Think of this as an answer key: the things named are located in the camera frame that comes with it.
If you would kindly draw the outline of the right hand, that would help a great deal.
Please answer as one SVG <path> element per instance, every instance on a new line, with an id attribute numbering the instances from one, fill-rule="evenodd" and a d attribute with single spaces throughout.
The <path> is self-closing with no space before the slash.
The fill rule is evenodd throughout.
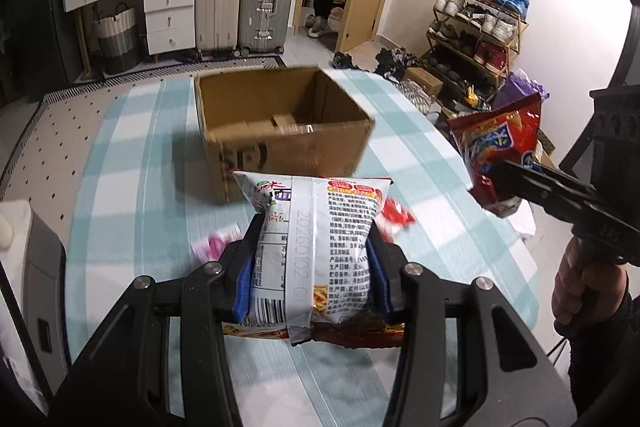
<path id="1" fill-rule="evenodd" d="M 578 237 L 566 245 L 554 279 L 551 308 L 555 332 L 575 337 L 585 326 L 610 319 L 628 291 L 623 265 L 597 260 Z"/>

